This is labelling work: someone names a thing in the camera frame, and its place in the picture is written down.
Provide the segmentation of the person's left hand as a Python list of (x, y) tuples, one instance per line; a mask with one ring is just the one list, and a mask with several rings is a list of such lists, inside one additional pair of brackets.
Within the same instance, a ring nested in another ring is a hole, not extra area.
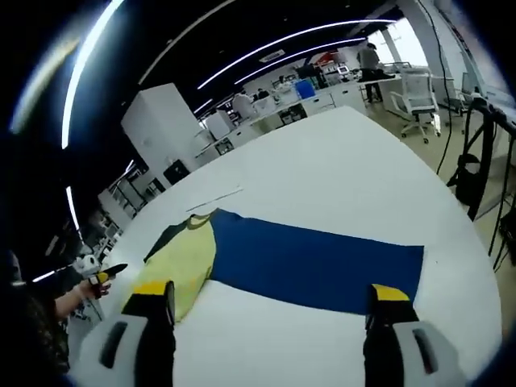
[(75, 286), (75, 289), (80, 293), (83, 299), (99, 299), (109, 293), (110, 287), (110, 282), (100, 285), (92, 285), (88, 280), (83, 280)]

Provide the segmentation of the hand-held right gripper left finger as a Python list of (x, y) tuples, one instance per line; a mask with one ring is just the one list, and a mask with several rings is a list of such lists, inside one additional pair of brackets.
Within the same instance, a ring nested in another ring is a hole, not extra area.
[(102, 320), (83, 340), (77, 386), (171, 386), (174, 283), (143, 285), (122, 312)]

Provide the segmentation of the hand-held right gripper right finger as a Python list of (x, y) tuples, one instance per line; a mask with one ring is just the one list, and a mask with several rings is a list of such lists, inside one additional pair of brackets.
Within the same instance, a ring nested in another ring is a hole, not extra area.
[(363, 346), (367, 386), (459, 386), (458, 352), (431, 323), (418, 318), (408, 295), (373, 284)]

